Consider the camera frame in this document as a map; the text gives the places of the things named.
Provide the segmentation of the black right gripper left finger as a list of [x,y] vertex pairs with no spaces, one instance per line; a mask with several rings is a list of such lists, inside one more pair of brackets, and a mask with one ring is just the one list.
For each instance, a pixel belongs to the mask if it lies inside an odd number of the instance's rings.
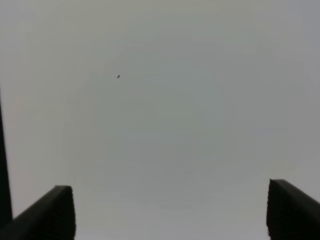
[[56,185],[0,231],[2,240],[74,240],[73,189]]

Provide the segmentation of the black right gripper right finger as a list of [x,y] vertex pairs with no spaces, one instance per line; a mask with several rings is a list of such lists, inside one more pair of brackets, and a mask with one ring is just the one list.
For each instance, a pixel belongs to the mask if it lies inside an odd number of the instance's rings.
[[319,240],[320,203],[284,179],[271,179],[266,226],[271,240]]

